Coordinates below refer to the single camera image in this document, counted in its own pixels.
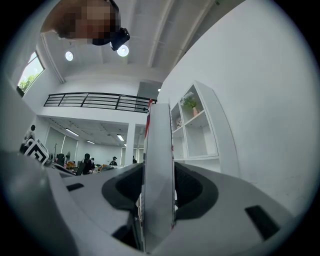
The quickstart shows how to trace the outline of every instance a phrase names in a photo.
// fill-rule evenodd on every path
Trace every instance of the fluorescent light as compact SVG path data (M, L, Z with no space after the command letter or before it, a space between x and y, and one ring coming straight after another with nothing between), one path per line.
M120 134L118 134L117 136L118 136L118 138L120 139L120 141L122 141L122 142L125 141L124 138L122 138L122 136L121 136Z
M126 45L122 45L116 52L119 56L126 57L129 54L129 48Z
M66 129L69 133L72 133L72 134L74 134L75 136L78 136L79 137L79 135L78 134L76 134L76 133L74 133L72 130L69 130L69 129Z
M72 61L74 59L74 55L71 51L67 51L65 53L65 58L68 60L68 61Z

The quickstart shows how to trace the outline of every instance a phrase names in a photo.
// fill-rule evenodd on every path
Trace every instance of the window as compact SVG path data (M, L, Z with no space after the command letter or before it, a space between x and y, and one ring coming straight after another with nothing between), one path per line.
M38 54L34 52L31 55L31 58L28 62L28 65L24 69L20 81L18 83L18 92L23 96L28 88L32 85L34 80L44 71L44 67L42 66Z

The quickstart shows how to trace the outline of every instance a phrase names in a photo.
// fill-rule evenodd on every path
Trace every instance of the potted plant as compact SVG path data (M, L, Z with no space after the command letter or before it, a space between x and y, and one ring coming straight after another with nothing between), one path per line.
M181 100L181 106L189 107L193 110L193 116L199 114L199 111L197 110L197 102L194 97L194 93L192 91L189 91L185 96L183 96Z

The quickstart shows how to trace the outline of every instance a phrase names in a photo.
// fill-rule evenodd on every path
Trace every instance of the plant pot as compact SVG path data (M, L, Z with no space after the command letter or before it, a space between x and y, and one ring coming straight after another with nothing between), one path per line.
M199 111L198 111L198 109L196 107L193 107L192 110L193 110L193 116L194 117L199 114Z

